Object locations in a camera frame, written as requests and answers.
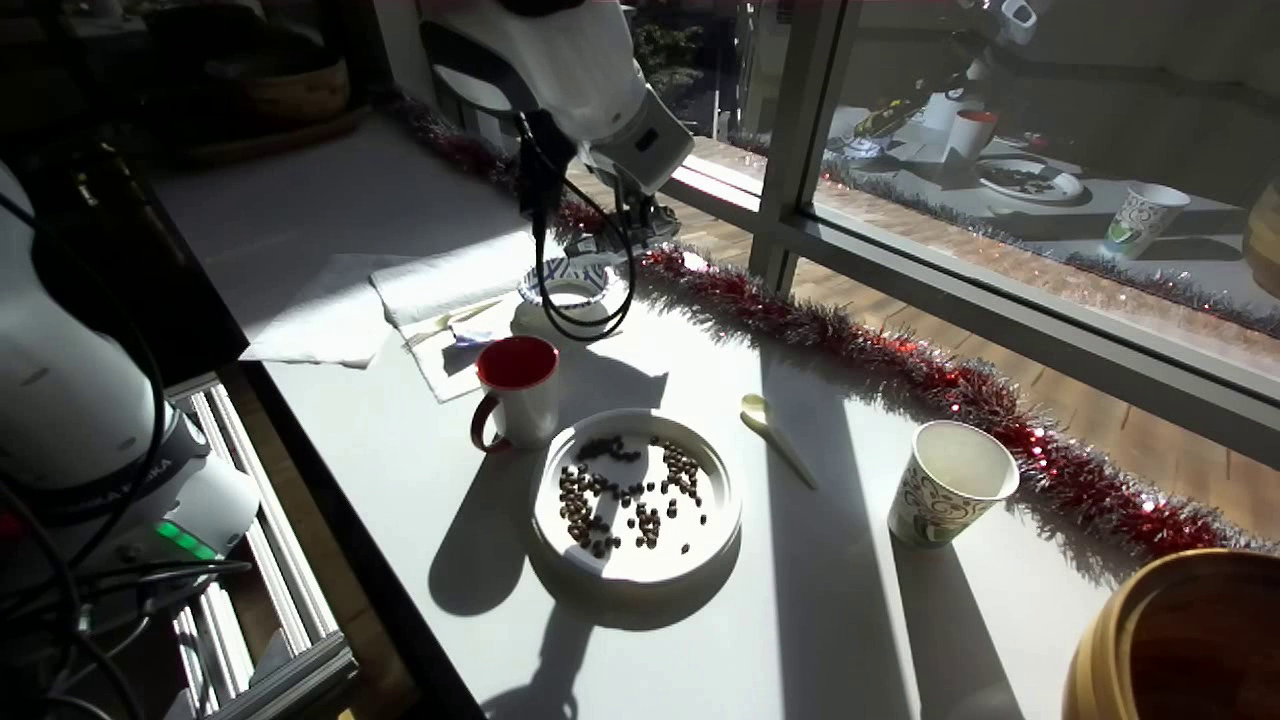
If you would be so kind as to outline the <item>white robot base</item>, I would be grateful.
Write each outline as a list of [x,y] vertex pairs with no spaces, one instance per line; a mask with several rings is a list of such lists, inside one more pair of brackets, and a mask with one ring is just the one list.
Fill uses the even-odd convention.
[[0,465],[66,568],[226,559],[262,487],[209,444],[119,331],[52,288],[57,246],[0,167]]

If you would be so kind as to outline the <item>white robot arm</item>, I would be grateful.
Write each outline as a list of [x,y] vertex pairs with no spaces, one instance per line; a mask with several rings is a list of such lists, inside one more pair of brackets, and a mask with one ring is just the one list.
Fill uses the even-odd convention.
[[619,0],[422,0],[422,42],[444,88],[518,120],[518,202],[537,237],[559,214],[578,156],[617,188],[612,246],[672,231],[655,194],[689,159],[694,132],[649,83]]

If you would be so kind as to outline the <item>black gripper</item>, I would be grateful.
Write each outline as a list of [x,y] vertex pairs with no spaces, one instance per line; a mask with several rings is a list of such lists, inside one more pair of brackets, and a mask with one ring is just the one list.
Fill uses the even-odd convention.
[[572,255],[623,255],[672,239],[681,219],[612,159],[584,154],[569,177],[563,228]]

